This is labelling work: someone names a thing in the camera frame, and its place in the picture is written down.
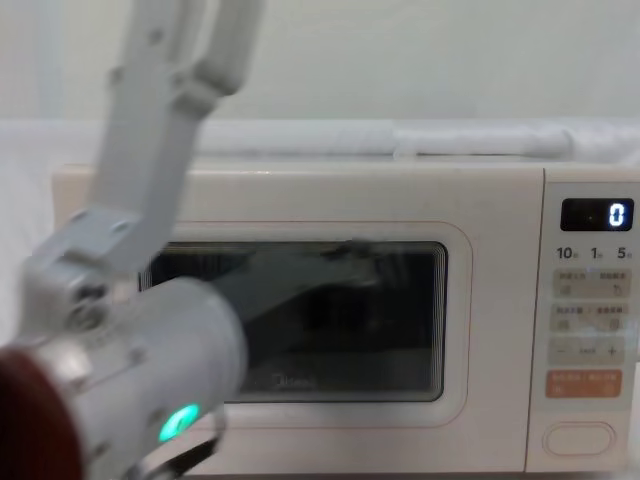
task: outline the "green led light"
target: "green led light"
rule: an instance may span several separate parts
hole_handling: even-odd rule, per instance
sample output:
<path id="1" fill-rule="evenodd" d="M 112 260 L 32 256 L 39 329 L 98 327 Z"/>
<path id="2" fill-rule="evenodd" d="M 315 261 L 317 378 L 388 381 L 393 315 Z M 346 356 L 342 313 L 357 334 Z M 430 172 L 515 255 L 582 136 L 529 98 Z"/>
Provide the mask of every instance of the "green led light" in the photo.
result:
<path id="1" fill-rule="evenodd" d="M 161 442 L 167 442 L 172 438 L 177 437 L 193 425 L 193 423 L 198 419 L 199 413 L 200 407 L 195 404 L 181 408 L 169 417 L 167 423 L 165 423 L 162 430 L 160 430 L 158 440 Z"/>

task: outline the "white microwave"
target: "white microwave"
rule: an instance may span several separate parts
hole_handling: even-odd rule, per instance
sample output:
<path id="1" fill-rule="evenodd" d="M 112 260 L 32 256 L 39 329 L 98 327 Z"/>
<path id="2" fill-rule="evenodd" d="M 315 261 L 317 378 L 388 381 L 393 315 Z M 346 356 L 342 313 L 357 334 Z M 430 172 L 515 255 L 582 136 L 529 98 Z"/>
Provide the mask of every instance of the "white microwave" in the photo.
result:
<path id="1" fill-rule="evenodd" d="M 640 168 L 519 160 L 197 166 L 171 243 L 136 287 L 215 278 L 274 244 L 315 255 L 353 241 L 385 280 L 280 312 L 313 317 L 319 334 L 249 372 L 223 448 L 194 473 L 624 468 Z M 89 176 L 55 176 L 59 223 Z"/>

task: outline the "door release button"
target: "door release button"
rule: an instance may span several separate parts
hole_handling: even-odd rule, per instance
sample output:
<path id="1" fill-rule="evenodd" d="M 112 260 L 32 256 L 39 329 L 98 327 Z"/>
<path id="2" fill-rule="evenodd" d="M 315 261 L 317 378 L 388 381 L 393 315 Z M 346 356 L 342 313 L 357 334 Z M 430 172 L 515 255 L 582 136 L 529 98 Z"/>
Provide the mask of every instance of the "door release button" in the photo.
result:
<path id="1" fill-rule="evenodd" d="M 553 455 L 600 455 L 615 441 L 606 423 L 557 423 L 545 433 L 544 449 Z"/>

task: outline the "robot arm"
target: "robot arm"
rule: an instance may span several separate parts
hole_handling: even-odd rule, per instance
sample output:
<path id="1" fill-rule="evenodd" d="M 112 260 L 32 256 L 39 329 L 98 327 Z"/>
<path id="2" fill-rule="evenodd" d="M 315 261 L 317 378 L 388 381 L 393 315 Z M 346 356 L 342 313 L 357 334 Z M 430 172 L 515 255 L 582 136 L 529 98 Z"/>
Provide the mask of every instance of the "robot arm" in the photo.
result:
<path id="1" fill-rule="evenodd" d="M 25 263 L 20 335 L 0 350 L 3 478 L 137 478 L 142 458 L 235 395 L 247 357 L 267 358 L 304 333 L 265 335 L 288 326 L 256 327 L 263 313 L 373 275 L 368 259 L 349 254 L 257 256 L 217 291 L 176 279 L 109 301 L 116 276 L 139 272 L 168 240 L 198 126 L 240 87 L 262 9 L 260 0 L 135 5 L 87 208 Z M 263 348 L 275 338 L 286 341 Z M 184 473 L 211 448 L 157 478 Z"/>
<path id="2" fill-rule="evenodd" d="M 29 334 L 63 328 L 79 303 L 100 315 L 114 276 L 139 271 L 166 243 L 198 127 L 241 86 L 263 8 L 260 0 L 135 6 L 87 208 L 25 264 Z"/>

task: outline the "white wall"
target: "white wall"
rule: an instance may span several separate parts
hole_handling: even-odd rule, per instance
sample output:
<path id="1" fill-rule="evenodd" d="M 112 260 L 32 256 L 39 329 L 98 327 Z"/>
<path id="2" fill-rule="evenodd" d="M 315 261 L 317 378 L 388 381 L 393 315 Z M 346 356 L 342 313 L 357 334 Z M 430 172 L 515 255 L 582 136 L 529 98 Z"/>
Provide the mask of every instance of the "white wall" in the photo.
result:
<path id="1" fill-rule="evenodd" d="M 132 0 L 0 1 L 48 19 L 47 115 L 101 117 Z M 637 0 L 271 0 L 249 88 L 220 115 L 635 115 L 639 22 Z"/>

